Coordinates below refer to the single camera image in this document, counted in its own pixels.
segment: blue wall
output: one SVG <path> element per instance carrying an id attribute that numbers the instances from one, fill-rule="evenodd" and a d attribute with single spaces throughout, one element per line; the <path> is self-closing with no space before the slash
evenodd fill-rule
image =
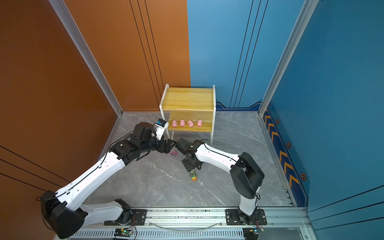
<path id="1" fill-rule="evenodd" d="M 369 239 L 359 228 L 377 233 L 382 224 L 383 9 L 383 1 L 320 0 L 272 98 L 309 174 L 320 240 Z"/>
<path id="2" fill-rule="evenodd" d="M 191 86 L 216 85 L 227 108 L 260 101 L 303 3 L 188 0 Z"/>

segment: dark blue wall border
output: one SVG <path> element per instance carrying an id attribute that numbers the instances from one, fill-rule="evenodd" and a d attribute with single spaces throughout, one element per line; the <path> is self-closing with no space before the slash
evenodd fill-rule
<path id="1" fill-rule="evenodd" d="M 257 102 L 249 108 L 226 108 L 221 102 L 216 102 L 216 111 L 258 111 L 261 102 Z"/>
<path id="2" fill-rule="evenodd" d="M 275 111 L 273 103 L 271 103 L 263 115 L 263 122 L 267 127 L 269 136 L 271 137 L 273 146 L 275 147 L 275 151 L 279 157 L 281 167 L 283 168 L 285 177 L 291 187 L 297 206 L 307 208 L 308 195 L 305 191 L 304 185 L 307 185 L 309 189 L 310 179 L 305 171 L 301 171 L 304 169 L 301 162 L 297 163 L 292 161 L 292 154 L 297 155 L 297 153 L 292 145 L 290 149 L 287 149 L 286 143 L 290 142 L 290 140 L 285 141 L 285 139 L 283 139 L 285 136 L 288 136 L 288 134 L 285 132 L 285 128 L 280 127 L 283 125 L 280 119 L 278 121 L 279 124 L 276 124 L 277 119 L 279 119 L 279 117 Z M 306 175 L 305 181 L 303 181 L 300 177 L 302 172 Z"/>

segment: shelf top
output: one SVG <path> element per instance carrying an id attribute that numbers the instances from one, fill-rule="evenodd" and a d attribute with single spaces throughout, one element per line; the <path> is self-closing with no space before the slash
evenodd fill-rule
<path id="1" fill-rule="evenodd" d="M 167 88 L 163 110 L 213 111 L 213 88 Z"/>

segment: floor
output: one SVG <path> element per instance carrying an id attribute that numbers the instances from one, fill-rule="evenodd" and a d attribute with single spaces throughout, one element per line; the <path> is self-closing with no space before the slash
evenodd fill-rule
<path id="1" fill-rule="evenodd" d="M 124 113 L 114 140 L 132 131 L 139 122 L 155 123 L 159 118 L 160 113 Z M 181 137 L 193 142 L 209 139 L 210 134 L 175 132 L 175 140 Z M 247 152 L 253 157 L 265 174 L 259 206 L 291 206 L 256 113 L 216 113 L 213 147 L 236 154 Z M 228 173 L 204 163 L 201 170 L 196 170 L 197 180 L 192 181 L 182 159 L 181 153 L 172 157 L 151 152 L 112 175 L 84 203 L 100 204 L 121 198 L 132 207 L 239 205 L 240 194 Z"/>

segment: yellow chevron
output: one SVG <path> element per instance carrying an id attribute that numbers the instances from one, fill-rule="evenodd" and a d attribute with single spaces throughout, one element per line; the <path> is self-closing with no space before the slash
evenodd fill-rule
<path id="1" fill-rule="evenodd" d="M 279 136 L 279 135 L 277 134 L 277 132 L 272 131 L 272 142 L 273 142 L 273 136 L 274 136 L 274 135 Z"/>
<path id="2" fill-rule="evenodd" d="M 284 173 L 287 174 L 287 167 L 293 170 L 292 166 L 289 165 L 287 162 L 284 163 Z"/>
<path id="3" fill-rule="evenodd" d="M 268 132 L 270 132 L 271 126 L 274 127 L 272 123 L 268 123 Z"/>
<path id="4" fill-rule="evenodd" d="M 286 154 L 285 152 L 280 151 L 280 162 L 281 162 L 281 156 L 282 156 L 282 155 L 288 157 L 287 154 Z"/>
<path id="5" fill-rule="evenodd" d="M 294 176 L 289 175 L 289 186 L 290 186 L 290 187 L 292 187 L 292 180 L 294 180 L 295 182 L 297 182 L 297 184 L 300 184 L 300 183 L 299 183 L 299 180 L 297 180 Z"/>
<path id="6" fill-rule="evenodd" d="M 265 125 L 266 125 L 266 119 L 267 119 L 267 118 L 270 119 L 271 117 L 270 117 L 270 116 L 265 116 Z"/>

